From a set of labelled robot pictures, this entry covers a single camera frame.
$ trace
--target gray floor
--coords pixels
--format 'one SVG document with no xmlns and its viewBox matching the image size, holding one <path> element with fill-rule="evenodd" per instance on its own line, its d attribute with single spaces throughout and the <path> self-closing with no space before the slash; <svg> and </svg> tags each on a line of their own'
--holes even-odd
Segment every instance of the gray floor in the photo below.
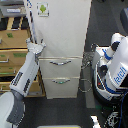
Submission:
<svg viewBox="0 0 128 128">
<path fill-rule="evenodd" d="M 106 0 L 99 3 L 92 0 L 91 15 L 87 31 L 85 52 L 91 52 L 91 44 L 97 43 L 100 46 L 109 46 L 111 36 L 115 32 L 126 35 L 120 22 L 120 12 L 128 6 L 128 0 Z M 81 79 L 90 78 L 90 67 L 81 71 Z M 80 87 L 83 90 L 90 88 L 90 83 L 80 80 Z M 26 114 L 19 128 L 36 128 L 39 125 L 79 125 L 82 128 L 92 128 L 91 115 L 98 116 L 101 127 L 105 118 L 101 110 L 97 109 L 97 100 L 92 89 L 87 93 L 78 92 L 76 99 L 54 99 L 26 98 Z"/>
</svg>

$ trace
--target black part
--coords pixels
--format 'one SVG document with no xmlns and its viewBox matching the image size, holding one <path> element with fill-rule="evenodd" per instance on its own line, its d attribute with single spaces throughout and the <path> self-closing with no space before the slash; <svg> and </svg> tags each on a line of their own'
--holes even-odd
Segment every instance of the black part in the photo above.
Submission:
<svg viewBox="0 0 128 128">
<path fill-rule="evenodd" d="M 23 17 L 22 24 L 21 24 L 21 30 L 29 28 L 28 19 L 26 17 Z"/>
<path fill-rule="evenodd" d="M 0 77 L 0 82 L 10 82 L 15 78 L 15 76 L 1 76 Z"/>
<path fill-rule="evenodd" d="M 122 84 L 120 85 L 120 87 L 128 87 L 128 74 L 125 77 L 125 79 L 123 80 Z"/>
<path fill-rule="evenodd" d="M 116 50 L 117 50 L 119 43 L 120 43 L 120 42 L 117 41 L 117 42 L 114 42 L 114 43 L 112 44 L 111 48 L 112 48 L 113 51 L 116 51 Z"/>
<path fill-rule="evenodd" d="M 32 12 L 30 11 L 30 17 L 31 17 L 31 23 L 33 23 L 33 16 L 32 16 Z"/>
<path fill-rule="evenodd" d="M 15 90 L 11 90 L 13 95 L 18 99 L 18 100 L 22 100 L 24 98 L 23 95 L 21 95 L 19 92 L 15 91 Z"/>
<path fill-rule="evenodd" d="M 40 54 L 35 54 L 35 62 L 36 62 L 37 65 L 39 64 L 39 56 L 40 56 Z"/>
<path fill-rule="evenodd" d="M 28 86 L 30 84 L 30 79 L 27 80 L 26 82 L 26 85 L 25 85 L 25 88 L 24 88 L 24 92 L 26 93 L 27 89 L 28 89 Z"/>
<path fill-rule="evenodd" d="M 19 72 L 19 73 L 17 74 L 17 76 L 16 76 L 16 78 L 15 78 L 15 80 L 14 80 L 14 82 L 13 82 L 13 85 L 17 86 L 17 84 L 18 84 L 18 82 L 19 82 L 19 80 L 20 80 L 22 74 L 23 74 L 22 72 Z"/>
<path fill-rule="evenodd" d="M 123 128 L 128 128 L 128 115 L 123 113 L 122 115 L 122 124 L 123 124 Z"/>
<path fill-rule="evenodd" d="M 8 17 L 7 18 L 1 18 L 0 22 L 0 31 L 6 30 L 8 25 Z"/>
<path fill-rule="evenodd" d="M 18 29 L 21 17 L 15 17 L 12 25 L 12 29 Z"/>
<path fill-rule="evenodd" d="M 30 36 L 30 40 L 31 40 L 31 42 L 33 43 L 32 35 Z"/>
<path fill-rule="evenodd" d="M 100 69 L 102 72 L 106 72 L 108 70 L 107 65 L 102 65 Z"/>
<path fill-rule="evenodd" d="M 24 115 L 24 103 L 17 100 L 14 96 L 14 105 L 10 115 L 7 118 L 7 122 L 10 122 L 14 125 L 18 125 Z"/>
<path fill-rule="evenodd" d="M 128 8 L 122 9 L 120 13 L 120 20 L 125 32 L 128 34 Z"/>
<path fill-rule="evenodd" d="M 23 0 L 0 0 L 2 6 L 24 5 Z"/>
</svg>

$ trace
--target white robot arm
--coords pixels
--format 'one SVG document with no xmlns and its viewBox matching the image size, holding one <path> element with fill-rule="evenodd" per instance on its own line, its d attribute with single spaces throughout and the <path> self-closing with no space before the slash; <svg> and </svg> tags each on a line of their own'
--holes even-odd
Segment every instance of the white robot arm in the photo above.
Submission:
<svg viewBox="0 0 128 128">
<path fill-rule="evenodd" d="M 38 57 L 44 46 L 30 43 L 26 61 L 10 84 L 10 92 L 0 97 L 0 128 L 17 128 L 25 112 L 23 98 L 27 96 L 29 88 L 39 69 Z"/>
</svg>

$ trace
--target black cable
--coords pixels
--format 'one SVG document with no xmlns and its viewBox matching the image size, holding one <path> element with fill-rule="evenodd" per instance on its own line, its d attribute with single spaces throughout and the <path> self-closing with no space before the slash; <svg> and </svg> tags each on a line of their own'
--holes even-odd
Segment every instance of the black cable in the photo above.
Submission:
<svg viewBox="0 0 128 128">
<path fill-rule="evenodd" d="M 128 92 L 128 89 L 127 89 L 126 92 L 124 93 L 124 96 L 123 96 L 122 101 L 121 101 L 121 117 L 120 117 L 120 121 L 119 121 L 119 126 L 118 126 L 118 128 L 120 128 L 120 125 L 121 125 L 123 101 L 124 101 L 124 98 L 125 98 L 127 92 Z"/>
<path fill-rule="evenodd" d="M 97 0 L 99 3 L 104 3 L 106 0 Z"/>
</svg>

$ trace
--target white panel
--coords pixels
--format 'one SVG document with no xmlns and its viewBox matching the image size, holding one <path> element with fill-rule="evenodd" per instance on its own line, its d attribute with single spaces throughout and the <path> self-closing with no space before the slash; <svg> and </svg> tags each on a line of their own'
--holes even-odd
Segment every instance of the white panel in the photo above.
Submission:
<svg viewBox="0 0 128 128">
<path fill-rule="evenodd" d="M 24 8 L 24 6 L 23 5 L 0 6 L 0 9 L 4 17 L 26 16 L 26 12 L 22 12 L 21 8 Z"/>
<path fill-rule="evenodd" d="M 29 17 L 27 0 L 24 2 Z M 49 17 L 38 16 L 38 2 L 48 3 Z M 31 3 L 38 43 L 43 38 L 47 45 L 42 57 L 82 56 L 91 0 L 31 0 Z"/>
<path fill-rule="evenodd" d="M 80 69 L 82 65 L 82 59 L 44 59 L 40 60 L 40 68 L 42 78 L 56 78 L 56 77 L 79 77 Z"/>
<path fill-rule="evenodd" d="M 47 99 L 77 97 L 79 79 L 72 78 L 63 84 L 55 83 L 52 80 L 43 79 Z"/>
<path fill-rule="evenodd" d="M 81 128 L 77 125 L 54 125 L 54 126 L 39 126 L 37 128 Z"/>
</svg>

